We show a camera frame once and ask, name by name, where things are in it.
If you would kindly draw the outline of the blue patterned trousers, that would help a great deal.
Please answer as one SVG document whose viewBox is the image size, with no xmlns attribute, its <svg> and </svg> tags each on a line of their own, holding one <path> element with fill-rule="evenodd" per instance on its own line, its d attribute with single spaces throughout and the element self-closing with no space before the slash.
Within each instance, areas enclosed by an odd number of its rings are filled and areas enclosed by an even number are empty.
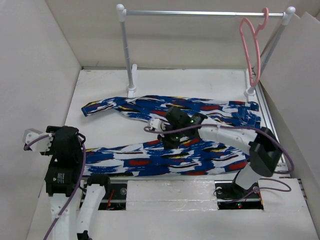
<svg viewBox="0 0 320 240">
<path fill-rule="evenodd" d="M 164 120 L 166 112 L 177 107 L 188 115 L 204 114 L 234 127 L 260 128 L 260 106 L 254 101 L 145 95 L 112 97 L 87 103 L 85 116 L 110 109 L 142 122 Z M 219 175 L 243 169 L 249 157 L 239 149 L 216 141 L 184 138 L 177 149 L 165 149 L 159 140 L 86 151 L 84 176 L 108 174 L 113 177 L 149 177 L 159 175 Z"/>
</svg>

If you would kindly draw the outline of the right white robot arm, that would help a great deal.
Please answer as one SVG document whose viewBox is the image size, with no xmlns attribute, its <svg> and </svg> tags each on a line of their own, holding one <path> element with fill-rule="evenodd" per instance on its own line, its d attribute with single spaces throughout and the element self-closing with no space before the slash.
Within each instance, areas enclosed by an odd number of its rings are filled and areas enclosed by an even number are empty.
<svg viewBox="0 0 320 240">
<path fill-rule="evenodd" d="M 283 154 L 274 134 L 266 127 L 229 126 L 201 113 L 189 116 L 177 107 L 171 107 L 164 117 L 167 123 L 155 118 L 149 126 L 160 131 L 169 148 L 177 148 L 182 137 L 199 137 L 234 147 L 248 155 L 248 164 L 231 184 L 231 191 L 237 197 L 247 194 L 259 179 L 272 177 Z"/>
</svg>

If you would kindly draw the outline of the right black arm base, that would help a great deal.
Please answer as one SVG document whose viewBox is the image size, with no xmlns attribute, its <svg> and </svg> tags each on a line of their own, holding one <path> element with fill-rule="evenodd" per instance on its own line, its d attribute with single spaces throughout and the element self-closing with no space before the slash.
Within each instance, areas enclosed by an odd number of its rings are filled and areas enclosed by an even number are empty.
<svg viewBox="0 0 320 240">
<path fill-rule="evenodd" d="M 215 181 L 213 195 L 217 200 L 218 210 L 263 210 L 259 193 L 254 192 L 254 183 L 249 189 L 243 189 L 231 181 Z"/>
</svg>

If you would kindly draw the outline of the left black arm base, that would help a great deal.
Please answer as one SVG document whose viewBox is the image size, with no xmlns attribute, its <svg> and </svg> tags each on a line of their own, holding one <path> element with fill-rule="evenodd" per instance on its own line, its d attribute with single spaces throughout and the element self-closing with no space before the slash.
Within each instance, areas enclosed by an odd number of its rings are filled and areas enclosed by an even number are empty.
<svg viewBox="0 0 320 240">
<path fill-rule="evenodd" d="M 126 209 L 127 182 L 112 182 L 110 193 L 107 193 L 98 207 L 101 211 L 122 211 Z"/>
</svg>

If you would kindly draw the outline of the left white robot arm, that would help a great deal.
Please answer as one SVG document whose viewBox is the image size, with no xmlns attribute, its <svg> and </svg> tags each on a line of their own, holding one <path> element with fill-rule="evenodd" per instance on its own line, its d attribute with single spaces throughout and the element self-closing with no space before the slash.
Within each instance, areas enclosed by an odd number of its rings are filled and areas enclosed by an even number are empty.
<svg viewBox="0 0 320 240">
<path fill-rule="evenodd" d="M 50 156 L 45 175 L 51 225 L 44 239 L 90 240 L 102 199 L 111 194 L 107 174 L 92 174 L 81 187 L 87 161 L 86 138 L 71 126 L 48 126 L 52 138 L 45 155 Z"/>
</svg>

